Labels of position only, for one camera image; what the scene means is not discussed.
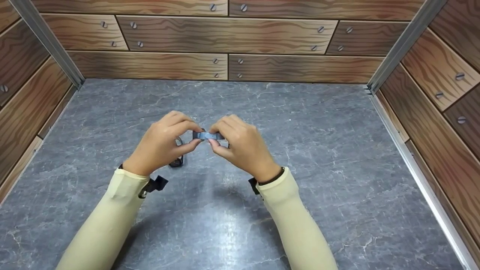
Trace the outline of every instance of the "wooden plank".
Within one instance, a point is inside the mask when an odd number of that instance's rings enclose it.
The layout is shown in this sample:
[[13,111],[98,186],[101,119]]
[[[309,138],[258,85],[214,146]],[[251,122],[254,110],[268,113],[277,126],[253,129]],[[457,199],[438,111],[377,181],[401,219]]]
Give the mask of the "wooden plank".
[[86,78],[227,80],[227,54],[119,51],[69,51],[69,54]]
[[15,95],[49,56],[48,51],[23,20],[0,35],[0,106]]
[[128,50],[114,15],[42,15],[65,49]]
[[467,246],[468,251],[472,255],[477,265],[480,265],[480,247],[475,243],[475,240],[473,239],[472,235],[470,234],[468,229],[465,227],[465,224],[459,217],[452,203],[447,198],[445,192],[438,184],[438,181],[435,179],[435,176],[432,174],[432,171],[428,167],[427,163],[425,163],[425,160],[423,159],[423,157],[420,155],[415,144],[411,140],[406,142],[405,144],[410,150],[414,160],[420,167],[420,170],[422,171],[423,175],[427,179],[428,184],[430,184],[430,187],[435,193],[437,199],[440,201],[440,204],[442,205],[445,212],[447,213],[448,218],[453,223],[456,231],[458,232],[463,242]]
[[400,120],[398,120],[398,117],[396,116],[395,112],[392,110],[392,107],[390,106],[390,104],[388,104],[388,101],[385,99],[384,95],[382,94],[382,90],[380,89],[376,93],[376,95],[378,97],[378,100],[382,104],[382,107],[384,108],[385,112],[387,113],[388,118],[390,118],[390,120],[393,123],[393,126],[396,128],[396,131],[402,138],[403,142],[408,141],[410,137],[408,136],[405,128],[403,128],[402,123],[400,123]]
[[[424,0],[230,0],[230,16],[350,20],[404,20]],[[247,4],[247,11],[241,6]]]
[[[480,82],[480,74],[430,29],[420,36],[402,63],[441,111]],[[458,73],[465,77],[457,80]],[[436,98],[438,92],[443,95]]]
[[327,20],[117,18],[131,50],[168,52],[324,54],[337,24]]
[[478,0],[448,0],[430,27],[480,71]]
[[0,184],[71,84],[50,58],[0,110]]
[[480,162],[402,65],[381,88],[475,242],[480,243]]
[[407,25],[404,22],[340,21],[327,54],[385,56]]
[[0,0],[0,32],[18,20],[18,18],[20,18],[20,15],[10,5],[10,2],[8,0]]
[[38,136],[35,136],[33,142],[28,146],[27,150],[23,153],[17,164],[15,164],[12,172],[10,172],[10,174],[7,176],[7,179],[3,182],[3,184],[0,185],[0,204],[3,203],[10,190],[15,186],[18,177],[24,171],[25,167],[32,159],[33,154],[38,150],[41,144],[42,139]]
[[50,115],[48,120],[45,122],[45,124],[42,126],[40,129],[40,132],[38,133],[38,136],[42,139],[47,136],[48,132],[50,131],[50,128],[53,126],[55,121],[58,119],[60,114],[63,112],[63,109],[67,106],[68,102],[72,98],[72,96],[75,94],[77,91],[77,88],[75,86],[71,86],[70,89],[67,91],[67,93],[63,96],[61,101],[57,104],[55,110],[53,113]]
[[444,113],[452,127],[480,159],[480,85]]
[[238,81],[363,84],[382,60],[383,57],[230,54],[228,69],[230,80]]
[[227,16],[228,0],[32,0],[40,12]]

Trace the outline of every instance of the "person's right hand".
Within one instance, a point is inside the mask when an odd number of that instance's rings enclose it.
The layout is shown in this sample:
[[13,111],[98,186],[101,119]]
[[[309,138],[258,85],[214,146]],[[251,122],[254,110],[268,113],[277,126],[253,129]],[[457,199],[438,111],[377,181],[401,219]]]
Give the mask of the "person's right hand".
[[209,139],[213,152],[251,174],[259,183],[269,181],[281,171],[257,128],[238,116],[222,117],[209,132],[220,132],[229,145],[229,148],[223,147],[218,141]]

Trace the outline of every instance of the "black clip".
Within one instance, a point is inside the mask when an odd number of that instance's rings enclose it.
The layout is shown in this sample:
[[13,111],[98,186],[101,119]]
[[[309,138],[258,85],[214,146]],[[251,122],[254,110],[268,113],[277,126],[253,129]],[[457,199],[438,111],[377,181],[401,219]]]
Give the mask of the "black clip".
[[167,183],[168,183],[168,180],[161,177],[160,175],[157,176],[155,180],[150,178],[150,180],[148,180],[148,183],[142,188],[142,190],[138,194],[138,197],[140,199],[145,199],[147,197],[147,193],[150,193],[155,190],[158,190],[158,191],[163,190],[167,185]]

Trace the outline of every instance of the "screw head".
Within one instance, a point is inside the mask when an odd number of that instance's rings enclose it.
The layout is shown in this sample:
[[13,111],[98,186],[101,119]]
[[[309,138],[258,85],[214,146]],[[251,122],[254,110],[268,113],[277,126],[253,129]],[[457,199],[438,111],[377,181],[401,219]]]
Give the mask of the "screw head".
[[459,72],[455,75],[455,79],[457,81],[463,80],[463,78],[465,78],[465,73],[463,73],[463,72]]
[[459,124],[463,124],[467,121],[467,119],[465,118],[465,116],[460,116],[457,120],[456,120]]

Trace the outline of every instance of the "forearm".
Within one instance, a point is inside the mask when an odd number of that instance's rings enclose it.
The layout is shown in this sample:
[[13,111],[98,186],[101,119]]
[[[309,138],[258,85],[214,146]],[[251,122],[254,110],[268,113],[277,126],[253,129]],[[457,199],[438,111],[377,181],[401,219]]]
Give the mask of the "forearm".
[[303,206],[288,168],[274,182],[258,186],[278,228],[293,270],[337,270],[335,259],[318,225]]
[[110,270],[143,199],[148,178],[116,170],[107,192],[65,250],[57,270]]

